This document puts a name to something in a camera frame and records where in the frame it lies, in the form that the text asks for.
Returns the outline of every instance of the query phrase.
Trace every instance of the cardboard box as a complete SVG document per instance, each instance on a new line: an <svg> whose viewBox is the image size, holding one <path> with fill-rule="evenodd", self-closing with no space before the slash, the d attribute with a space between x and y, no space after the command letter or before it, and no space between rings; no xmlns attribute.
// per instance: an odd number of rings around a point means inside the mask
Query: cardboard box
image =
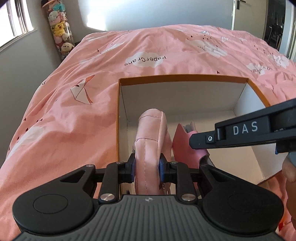
<svg viewBox="0 0 296 241"><path fill-rule="evenodd" d="M179 74L119 80L118 155L127 161L147 109L163 111L173 139L178 123L195 122L198 132L212 131L214 124L270 106L249 79L220 75ZM275 144L209 149L214 165L253 184L281 171L286 153L275 155ZM123 193L130 186L123 186Z"/></svg>

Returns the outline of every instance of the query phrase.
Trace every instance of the white door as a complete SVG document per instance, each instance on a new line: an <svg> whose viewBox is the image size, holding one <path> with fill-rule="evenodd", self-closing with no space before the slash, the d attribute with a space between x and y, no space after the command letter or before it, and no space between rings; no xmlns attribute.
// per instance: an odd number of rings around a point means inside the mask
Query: white door
<svg viewBox="0 0 296 241"><path fill-rule="evenodd" d="M263 39L267 0L234 0L232 30L244 30Z"/></svg>

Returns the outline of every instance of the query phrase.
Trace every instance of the window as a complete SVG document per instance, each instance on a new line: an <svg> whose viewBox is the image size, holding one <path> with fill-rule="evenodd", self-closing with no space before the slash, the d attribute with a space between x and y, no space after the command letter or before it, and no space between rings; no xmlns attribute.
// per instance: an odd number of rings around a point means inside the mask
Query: window
<svg viewBox="0 0 296 241"><path fill-rule="evenodd" d="M0 8L0 48L20 35L33 30L26 0L8 0Z"/></svg>

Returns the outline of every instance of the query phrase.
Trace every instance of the pink blanket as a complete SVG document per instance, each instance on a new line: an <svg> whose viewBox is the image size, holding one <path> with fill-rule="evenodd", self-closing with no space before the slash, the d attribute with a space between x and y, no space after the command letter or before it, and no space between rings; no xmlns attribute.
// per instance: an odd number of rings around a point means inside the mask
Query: pink blanket
<svg viewBox="0 0 296 241"><path fill-rule="evenodd" d="M0 169L0 240L19 233L12 204L20 194L117 160L119 78L196 73L250 78L271 104L296 97L295 63L244 31L175 25L88 35L38 87L13 136Z"/></svg>

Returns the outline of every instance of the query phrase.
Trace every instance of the window sill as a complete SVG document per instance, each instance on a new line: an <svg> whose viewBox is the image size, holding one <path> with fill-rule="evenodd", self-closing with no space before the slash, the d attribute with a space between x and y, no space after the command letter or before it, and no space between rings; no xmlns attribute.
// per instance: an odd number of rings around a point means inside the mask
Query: window sill
<svg viewBox="0 0 296 241"><path fill-rule="evenodd" d="M22 35L20 35L20 36L17 36L17 37L15 37L14 39L8 41L6 44L0 46L0 52L1 52L2 50L6 49L7 47L9 47L10 45L12 45L13 43L15 43L16 41L18 41L19 39L21 39L22 37L25 37L25 36L29 35L30 33L35 32L36 30L37 30L37 28L35 28L35 29L33 29L32 31L29 31L29 32L27 32L27 33L25 33L25 34L22 34Z"/></svg>

